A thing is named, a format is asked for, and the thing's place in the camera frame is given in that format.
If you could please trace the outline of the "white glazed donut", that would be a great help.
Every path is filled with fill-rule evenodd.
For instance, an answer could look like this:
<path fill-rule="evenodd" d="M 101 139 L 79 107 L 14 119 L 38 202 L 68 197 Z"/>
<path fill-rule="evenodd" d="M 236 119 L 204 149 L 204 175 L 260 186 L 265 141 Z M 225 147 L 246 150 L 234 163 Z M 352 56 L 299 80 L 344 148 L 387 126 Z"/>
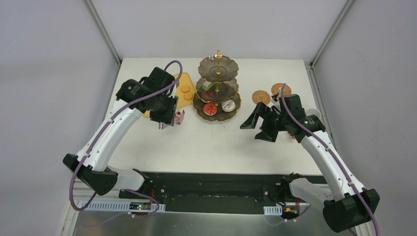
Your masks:
<path fill-rule="evenodd" d="M 231 100 L 231 99 L 229 99 L 229 100 L 227 100 L 227 101 L 224 101 L 224 102 L 221 104 L 221 109 L 222 109 L 224 112 L 227 112 L 227 113 L 232 112 L 233 110 L 235 110 L 235 108 L 236 108 L 236 104 L 235 104 L 235 102 L 234 102 L 233 100 Z"/>

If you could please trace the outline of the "yellow serving tray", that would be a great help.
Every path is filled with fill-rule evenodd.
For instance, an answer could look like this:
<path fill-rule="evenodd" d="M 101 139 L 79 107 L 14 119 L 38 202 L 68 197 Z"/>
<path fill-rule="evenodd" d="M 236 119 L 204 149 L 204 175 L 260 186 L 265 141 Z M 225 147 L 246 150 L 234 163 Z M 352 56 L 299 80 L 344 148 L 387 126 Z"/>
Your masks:
<path fill-rule="evenodd" d="M 179 99 L 176 113 L 181 112 L 183 107 L 192 104 L 196 91 L 190 75 L 187 72 L 183 72 L 179 80 L 179 86 L 176 88 L 176 96 Z"/>

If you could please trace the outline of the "red strawberry tart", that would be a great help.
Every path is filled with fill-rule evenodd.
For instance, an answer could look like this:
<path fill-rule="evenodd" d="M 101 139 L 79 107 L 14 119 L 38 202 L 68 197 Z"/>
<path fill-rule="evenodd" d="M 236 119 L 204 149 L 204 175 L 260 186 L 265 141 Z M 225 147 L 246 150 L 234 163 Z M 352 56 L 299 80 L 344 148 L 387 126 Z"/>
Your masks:
<path fill-rule="evenodd" d="M 206 103 L 203 106 L 203 112 L 208 116 L 213 116 L 217 113 L 217 106 L 213 103 Z"/>

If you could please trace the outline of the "pink frosted donut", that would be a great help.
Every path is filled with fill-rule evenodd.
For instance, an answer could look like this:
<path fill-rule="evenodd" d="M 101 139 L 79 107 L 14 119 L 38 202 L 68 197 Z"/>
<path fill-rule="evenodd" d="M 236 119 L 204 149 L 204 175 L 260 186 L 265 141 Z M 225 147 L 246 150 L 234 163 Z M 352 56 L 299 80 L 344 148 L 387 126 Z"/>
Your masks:
<path fill-rule="evenodd" d="M 202 93 L 202 99 L 207 102 L 220 103 L 224 100 L 224 98 L 225 98 L 225 95 L 221 95 L 220 93 L 216 93 L 216 92 L 204 91 Z"/>

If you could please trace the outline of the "green layered cake piece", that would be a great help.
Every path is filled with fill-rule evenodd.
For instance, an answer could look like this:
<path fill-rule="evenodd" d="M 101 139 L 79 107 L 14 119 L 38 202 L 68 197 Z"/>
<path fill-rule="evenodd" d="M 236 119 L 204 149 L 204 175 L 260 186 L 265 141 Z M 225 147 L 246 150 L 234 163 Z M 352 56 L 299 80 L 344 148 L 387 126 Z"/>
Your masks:
<path fill-rule="evenodd" d="M 213 82 L 205 81 L 205 82 L 203 82 L 203 84 L 202 84 L 202 89 L 203 89 L 204 91 L 207 91 L 207 90 L 208 90 L 208 89 L 210 89 L 213 85 L 214 85 L 214 83 L 213 83 Z"/>

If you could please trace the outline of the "pink handled metal tongs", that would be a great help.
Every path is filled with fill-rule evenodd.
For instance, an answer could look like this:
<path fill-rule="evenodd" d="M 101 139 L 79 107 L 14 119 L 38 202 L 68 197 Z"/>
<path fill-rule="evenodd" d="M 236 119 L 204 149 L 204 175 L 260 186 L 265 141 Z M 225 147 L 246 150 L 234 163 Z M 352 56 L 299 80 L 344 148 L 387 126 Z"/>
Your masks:
<path fill-rule="evenodd" d="M 170 126 L 171 126 L 171 123 L 163 123 L 163 122 L 158 123 L 158 129 L 159 130 L 163 130 L 163 129 L 168 128 Z"/>

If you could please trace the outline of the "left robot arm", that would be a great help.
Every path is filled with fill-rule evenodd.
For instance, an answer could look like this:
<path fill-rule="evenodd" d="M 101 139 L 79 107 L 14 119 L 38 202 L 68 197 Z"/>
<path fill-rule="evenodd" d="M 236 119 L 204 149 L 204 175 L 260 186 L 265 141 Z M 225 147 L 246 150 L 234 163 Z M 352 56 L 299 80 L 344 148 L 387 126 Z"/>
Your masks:
<path fill-rule="evenodd" d="M 150 186 L 139 170 L 117 169 L 108 163 L 127 131 L 146 111 L 152 121 L 174 124 L 178 97 L 173 82 L 173 75 L 155 67 L 139 81 L 129 79 L 122 83 L 99 130 L 80 151 L 67 154 L 64 165 L 77 171 L 77 178 L 100 196 L 113 189 L 130 189 L 138 199 L 146 198 Z"/>

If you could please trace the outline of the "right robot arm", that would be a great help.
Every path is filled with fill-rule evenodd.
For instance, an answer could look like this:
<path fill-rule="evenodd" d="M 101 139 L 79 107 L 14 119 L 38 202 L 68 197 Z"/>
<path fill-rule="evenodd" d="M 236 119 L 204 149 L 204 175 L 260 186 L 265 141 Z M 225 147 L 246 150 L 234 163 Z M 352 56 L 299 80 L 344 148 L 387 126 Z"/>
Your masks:
<path fill-rule="evenodd" d="M 279 107 L 259 102 L 241 129 L 254 129 L 263 122 L 256 140 L 275 142 L 279 132 L 287 132 L 310 154 L 325 178 L 329 190 L 312 184 L 304 176 L 291 173 L 282 178 L 273 198 L 279 203 L 301 199 L 322 212 L 327 225 L 336 233 L 372 222 L 380 230 L 374 213 L 380 201 L 375 189 L 366 188 L 350 171 L 334 149 L 317 115 L 307 114 L 297 94 L 279 98 Z"/>

